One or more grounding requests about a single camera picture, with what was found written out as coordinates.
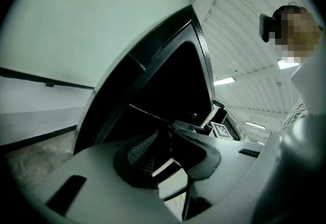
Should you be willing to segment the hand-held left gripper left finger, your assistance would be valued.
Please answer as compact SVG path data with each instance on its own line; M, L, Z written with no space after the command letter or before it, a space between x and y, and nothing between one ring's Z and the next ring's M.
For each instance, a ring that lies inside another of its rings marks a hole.
M157 188L152 176L157 156L158 132L147 132L130 139L113 158L116 173L136 188Z

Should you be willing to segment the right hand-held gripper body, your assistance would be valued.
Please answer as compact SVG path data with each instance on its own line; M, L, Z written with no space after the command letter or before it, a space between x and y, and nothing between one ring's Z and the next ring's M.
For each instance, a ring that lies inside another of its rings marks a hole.
M228 116L225 106L213 100L213 110L203 122L202 126L195 127L195 132L211 137L240 141L241 136L234 122Z

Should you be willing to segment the black wall rail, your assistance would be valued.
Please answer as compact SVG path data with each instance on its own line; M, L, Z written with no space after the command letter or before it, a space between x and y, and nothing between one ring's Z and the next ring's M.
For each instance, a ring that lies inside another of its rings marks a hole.
M0 67L0 76L6 77L6 78L14 78L14 79L20 79L20 80L28 80L28 81L33 81L33 82L40 82L44 83L47 87L53 88L54 86L65 86L65 87L74 87L74 88L80 88L80 89L89 89L92 90L94 87L90 86L84 86L84 85L79 85L75 83L69 83L65 81L60 81L56 79L50 79L42 76L36 76L32 74L27 74L23 72L18 72L6 68Z

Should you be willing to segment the ceiling light tube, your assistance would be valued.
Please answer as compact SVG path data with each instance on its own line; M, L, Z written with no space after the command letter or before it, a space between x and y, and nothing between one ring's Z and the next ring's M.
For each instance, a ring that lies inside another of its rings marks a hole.
M262 126L262 125L259 125L259 124L255 124L255 123L252 123L252 122L248 122L248 121L245 121L245 123L247 125L250 125L250 126L253 126L253 127L256 127L256 128L259 128L259 129L266 129L265 126Z
M226 85L226 84L229 84L229 83L234 83L235 81L236 81L236 79L233 76L231 76L231 77L227 77L227 78L224 78L224 79L214 81L214 86Z
M294 59L279 59L277 63L281 70L285 70L300 65Z

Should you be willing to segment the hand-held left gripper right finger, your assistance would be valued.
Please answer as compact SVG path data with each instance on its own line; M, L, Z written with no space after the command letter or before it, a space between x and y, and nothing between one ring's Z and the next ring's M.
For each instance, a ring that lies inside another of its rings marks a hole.
M184 169L190 180L208 179L221 162L221 154L209 137L188 130L172 131L172 157Z

